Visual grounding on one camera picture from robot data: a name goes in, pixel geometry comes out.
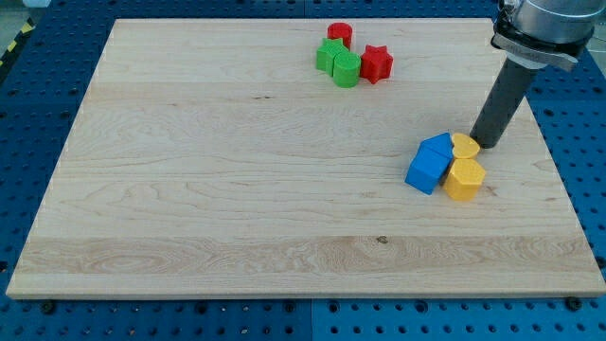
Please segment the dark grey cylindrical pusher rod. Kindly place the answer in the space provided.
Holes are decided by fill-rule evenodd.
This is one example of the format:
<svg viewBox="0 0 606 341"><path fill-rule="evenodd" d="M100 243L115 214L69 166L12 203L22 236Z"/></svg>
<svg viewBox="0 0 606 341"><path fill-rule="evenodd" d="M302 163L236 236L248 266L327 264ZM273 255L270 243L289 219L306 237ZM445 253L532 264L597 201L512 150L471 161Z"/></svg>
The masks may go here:
<svg viewBox="0 0 606 341"><path fill-rule="evenodd" d="M470 132L481 148L497 145L537 73L536 69L505 60Z"/></svg>

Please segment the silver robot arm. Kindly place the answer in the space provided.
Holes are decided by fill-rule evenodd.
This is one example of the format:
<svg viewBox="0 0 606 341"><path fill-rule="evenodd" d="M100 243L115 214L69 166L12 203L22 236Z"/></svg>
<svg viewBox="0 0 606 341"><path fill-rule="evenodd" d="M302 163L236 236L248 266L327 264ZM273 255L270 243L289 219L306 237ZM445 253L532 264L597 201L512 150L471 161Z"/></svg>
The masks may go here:
<svg viewBox="0 0 606 341"><path fill-rule="evenodd" d="M506 59L472 126L481 148L497 145L539 70L572 70L605 0L500 0L490 44Z"/></svg>

